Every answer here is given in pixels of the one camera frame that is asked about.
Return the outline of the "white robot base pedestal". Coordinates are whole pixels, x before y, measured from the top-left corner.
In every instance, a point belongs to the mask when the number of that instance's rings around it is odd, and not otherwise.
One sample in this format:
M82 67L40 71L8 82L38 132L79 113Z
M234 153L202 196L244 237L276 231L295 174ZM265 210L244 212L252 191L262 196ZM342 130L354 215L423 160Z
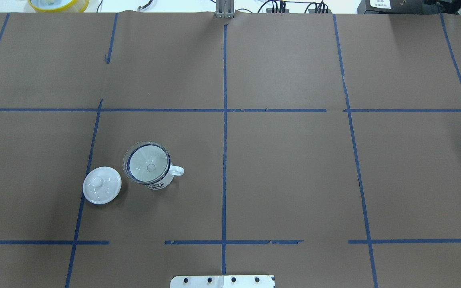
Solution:
M275 288L270 275L202 275L175 276L170 288Z

